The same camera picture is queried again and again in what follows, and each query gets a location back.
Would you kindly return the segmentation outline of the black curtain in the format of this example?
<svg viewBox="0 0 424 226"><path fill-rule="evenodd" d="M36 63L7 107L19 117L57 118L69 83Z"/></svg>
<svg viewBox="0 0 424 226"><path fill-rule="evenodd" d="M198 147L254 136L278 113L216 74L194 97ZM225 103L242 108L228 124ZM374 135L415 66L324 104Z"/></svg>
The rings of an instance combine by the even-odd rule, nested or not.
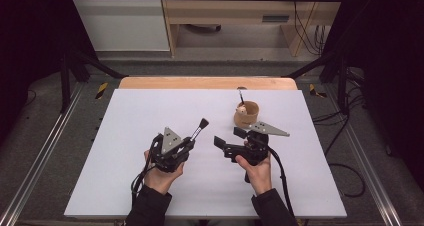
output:
<svg viewBox="0 0 424 226"><path fill-rule="evenodd" d="M382 134L424 189L424 0L371 0L345 59Z"/></svg>
<svg viewBox="0 0 424 226"><path fill-rule="evenodd" d="M72 0L0 0L0 144L29 86L58 72L72 50L96 57Z"/></svg>

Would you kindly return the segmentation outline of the white cabinet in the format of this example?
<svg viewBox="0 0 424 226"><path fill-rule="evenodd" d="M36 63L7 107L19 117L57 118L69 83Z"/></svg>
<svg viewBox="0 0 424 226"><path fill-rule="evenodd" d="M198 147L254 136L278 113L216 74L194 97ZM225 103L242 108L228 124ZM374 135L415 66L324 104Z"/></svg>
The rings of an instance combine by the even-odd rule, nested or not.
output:
<svg viewBox="0 0 424 226"><path fill-rule="evenodd" d="M169 51L160 0L75 0L97 52Z"/></svg>

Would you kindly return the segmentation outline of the black makeup brush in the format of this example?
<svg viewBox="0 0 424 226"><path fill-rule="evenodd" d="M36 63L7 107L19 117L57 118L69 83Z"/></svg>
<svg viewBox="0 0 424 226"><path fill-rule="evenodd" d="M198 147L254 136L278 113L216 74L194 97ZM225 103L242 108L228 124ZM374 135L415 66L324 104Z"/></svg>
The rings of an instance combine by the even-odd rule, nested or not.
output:
<svg viewBox="0 0 424 226"><path fill-rule="evenodd" d="M200 134L200 132L209 125L209 121L205 118L202 118L197 129L194 131L192 136L190 137L191 141L194 141L196 137Z"/></svg>

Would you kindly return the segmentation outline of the wooden desk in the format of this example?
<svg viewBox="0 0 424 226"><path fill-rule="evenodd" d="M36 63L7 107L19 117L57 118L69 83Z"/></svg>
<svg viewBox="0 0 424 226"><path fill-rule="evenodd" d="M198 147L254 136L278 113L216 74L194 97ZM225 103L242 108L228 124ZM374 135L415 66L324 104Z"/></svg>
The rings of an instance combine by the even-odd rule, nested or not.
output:
<svg viewBox="0 0 424 226"><path fill-rule="evenodd" d="M340 4L338 2L276 1L178 1L164 0L165 21L172 49L176 48L180 25L275 24L281 27L292 56L299 55L306 34L314 25L330 27Z"/></svg>

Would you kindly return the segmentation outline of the person's right hand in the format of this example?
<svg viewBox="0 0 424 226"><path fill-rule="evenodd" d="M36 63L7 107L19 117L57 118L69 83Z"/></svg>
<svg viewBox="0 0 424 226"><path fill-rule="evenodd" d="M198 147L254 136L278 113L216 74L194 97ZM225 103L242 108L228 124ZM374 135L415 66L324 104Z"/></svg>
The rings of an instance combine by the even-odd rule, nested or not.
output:
<svg viewBox="0 0 424 226"><path fill-rule="evenodd" d="M250 184L257 196L272 189L270 156L267 156L256 166L250 165L249 162L241 155L237 155L235 159L236 162L246 171Z"/></svg>

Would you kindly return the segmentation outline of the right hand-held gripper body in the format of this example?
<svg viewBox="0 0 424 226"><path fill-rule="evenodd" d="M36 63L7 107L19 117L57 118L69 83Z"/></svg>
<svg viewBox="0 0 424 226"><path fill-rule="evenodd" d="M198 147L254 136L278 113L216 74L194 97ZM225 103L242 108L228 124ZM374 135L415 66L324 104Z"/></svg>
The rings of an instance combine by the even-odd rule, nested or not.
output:
<svg viewBox="0 0 424 226"><path fill-rule="evenodd" d="M269 146L270 135L290 136L288 132L261 121L251 124L245 131L247 132L247 137L244 139L246 140L245 144L235 145L226 142L223 152L224 157L230 158L232 162L236 162L235 157L241 155L252 166L259 164L268 154L279 159L278 154Z"/></svg>

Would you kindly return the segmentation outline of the wooden cup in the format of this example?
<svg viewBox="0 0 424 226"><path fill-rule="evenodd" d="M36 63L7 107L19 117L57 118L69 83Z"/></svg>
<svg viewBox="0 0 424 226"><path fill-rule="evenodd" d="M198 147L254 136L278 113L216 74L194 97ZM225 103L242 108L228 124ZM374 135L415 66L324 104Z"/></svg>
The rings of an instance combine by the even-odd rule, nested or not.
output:
<svg viewBox="0 0 424 226"><path fill-rule="evenodd" d="M234 113L234 123L241 128L248 128L257 121L259 106L253 101L239 103Z"/></svg>

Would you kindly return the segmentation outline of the wooden table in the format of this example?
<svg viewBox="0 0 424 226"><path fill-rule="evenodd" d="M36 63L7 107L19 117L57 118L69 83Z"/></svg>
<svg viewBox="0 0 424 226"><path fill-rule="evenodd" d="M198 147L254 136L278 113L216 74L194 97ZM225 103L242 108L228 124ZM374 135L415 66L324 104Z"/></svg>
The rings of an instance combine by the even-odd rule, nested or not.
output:
<svg viewBox="0 0 424 226"><path fill-rule="evenodd" d="M125 77L119 89L236 89L297 90L295 81L281 77Z"/></svg>

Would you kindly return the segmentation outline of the black metal stand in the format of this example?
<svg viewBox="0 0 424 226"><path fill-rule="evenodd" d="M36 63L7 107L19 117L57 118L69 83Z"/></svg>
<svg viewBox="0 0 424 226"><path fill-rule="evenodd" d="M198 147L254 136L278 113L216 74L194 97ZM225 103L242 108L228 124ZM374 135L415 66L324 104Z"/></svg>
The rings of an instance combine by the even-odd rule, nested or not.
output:
<svg viewBox="0 0 424 226"><path fill-rule="evenodd" d="M106 73L107 75L115 79L125 78L124 74L121 74L94 57L90 57L81 51L70 51L65 53L60 59L60 75L61 75L61 90L62 90L62 107L61 113L64 113L71 104L71 92L70 92L70 80L69 72L75 76L78 82L87 82L90 78L85 65L91 65L96 69Z"/></svg>
<svg viewBox="0 0 424 226"><path fill-rule="evenodd" d="M306 66L285 75L285 78L297 79L318 66L323 66L319 75L321 83L330 83L334 78L337 78L337 106L344 115L347 115L349 111L346 92L348 68L343 53L336 50L324 53L318 59L308 63Z"/></svg>

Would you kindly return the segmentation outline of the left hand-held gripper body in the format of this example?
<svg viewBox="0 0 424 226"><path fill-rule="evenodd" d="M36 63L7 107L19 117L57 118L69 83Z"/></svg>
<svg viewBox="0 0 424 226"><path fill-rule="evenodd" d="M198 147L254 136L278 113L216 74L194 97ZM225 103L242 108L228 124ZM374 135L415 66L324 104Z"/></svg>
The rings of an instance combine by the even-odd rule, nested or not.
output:
<svg viewBox="0 0 424 226"><path fill-rule="evenodd" d="M185 161L182 150L187 141L169 127L152 141L151 162L162 172L174 172Z"/></svg>

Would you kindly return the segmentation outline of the yellow black tape strip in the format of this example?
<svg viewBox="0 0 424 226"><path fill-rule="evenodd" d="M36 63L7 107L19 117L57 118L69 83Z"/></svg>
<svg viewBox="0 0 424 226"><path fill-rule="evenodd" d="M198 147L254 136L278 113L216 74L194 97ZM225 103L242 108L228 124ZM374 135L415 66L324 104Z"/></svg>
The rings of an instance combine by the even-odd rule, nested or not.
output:
<svg viewBox="0 0 424 226"><path fill-rule="evenodd" d="M314 86L314 84L309 84L309 92L312 96L317 96L320 98L327 98L327 94L323 92L318 92Z"/></svg>
<svg viewBox="0 0 424 226"><path fill-rule="evenodd" d="M103 96L103 94L104 94L104 92L105 92L105 90L106 90L107 86L108 86L108 83L107 83L107 82L104 82L104 83L102 83L102 84L99 86L99 89L98 89L98 91L97 91L97 94L96 94L96 96L95 96L95 99L101 99L101 98L102 98L102 96Z"/></svg>

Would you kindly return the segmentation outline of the white table board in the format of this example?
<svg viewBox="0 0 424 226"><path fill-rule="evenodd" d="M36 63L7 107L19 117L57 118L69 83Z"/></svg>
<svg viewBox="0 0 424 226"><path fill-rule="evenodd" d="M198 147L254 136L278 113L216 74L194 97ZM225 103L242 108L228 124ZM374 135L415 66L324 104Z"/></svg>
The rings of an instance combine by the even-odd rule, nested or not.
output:
<svg viewBox="0 0 424 226"><path fill-rule="evenodd" d="M281 161L272 182L288 197L299 218L344 218L347 213L329 169L304 96L299 90L243 90L259 106L259 120L290 134L272 136L269 145ZM230 90L117 89L102 120L65 214L75 218L119 218L131 207L130 184L144 166L143 153L165 127L181 137L200 132L171 186L167 210L172 218L251 218L252 187L244 170L224 157L220 137L241 144L233 134L239 92Z"/></svg>

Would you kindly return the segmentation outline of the aluminium rail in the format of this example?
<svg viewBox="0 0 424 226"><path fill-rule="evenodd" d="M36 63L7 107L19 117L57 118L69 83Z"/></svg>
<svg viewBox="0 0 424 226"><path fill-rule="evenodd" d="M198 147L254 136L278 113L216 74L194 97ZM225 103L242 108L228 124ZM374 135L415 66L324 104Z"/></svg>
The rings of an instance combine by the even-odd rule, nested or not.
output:
<svg viewBox="0 0 424 226"><path fill-rule="evenodd" d="M338 100L336 99L337 90L328 85L324 85L324 88L328 92L328 97L332 106L334 106L336 110L341 110L342 106L339 106ZM345 99L344 101L342 100L342 102L347 102L347 106L344 106L344 110L347 110L348 113L350 112L349 110L354 109L355 106L359 106L359 102L364 100L363 96L359 94L355 96L356 93L355 89L350 93L342 93L345 96ZM353 158L356 161L361 177L367 188L366 191L371 194L384 224L386 226L403 226L398 212L384 188L377 171L372 165L369 157L366 155L359 137L350 123L350 116L349 119L344 120L343 125L345 126L341 129L340 135L343 135L342 137L347 141L347 145L352 152Z"/></svg>
<svg viewBox="0 0 424 226"><path fill-rule="evenodd" d="M64 131L84 88L84 83L75 84L69 105L62 113L59 114L53 128L50 130L48 137L44 141L43 146L33 161L20 187L16 191L12 201L0 216L0 226L14 226L17 222L28 198L30 197L38 179L42 174L42 171L45 168L45 165L50 158L50 155L56 147L57 142L60 139L62 132Z"/></svg>

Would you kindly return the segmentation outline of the person's left hand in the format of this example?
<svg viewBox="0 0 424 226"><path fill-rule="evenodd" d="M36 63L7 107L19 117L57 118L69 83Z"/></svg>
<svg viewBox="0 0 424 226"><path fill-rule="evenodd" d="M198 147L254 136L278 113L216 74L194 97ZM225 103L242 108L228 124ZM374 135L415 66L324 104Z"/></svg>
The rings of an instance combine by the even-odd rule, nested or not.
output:
<svg viewBox="0 0 424 226"><path fill-rule="evenodd" d="M144 177L144 184L157 191L162 195L166 195L172 183L183 174L184 163L181 163L178 168L171 173L160 171L157 168L152 168Z"/></svg>

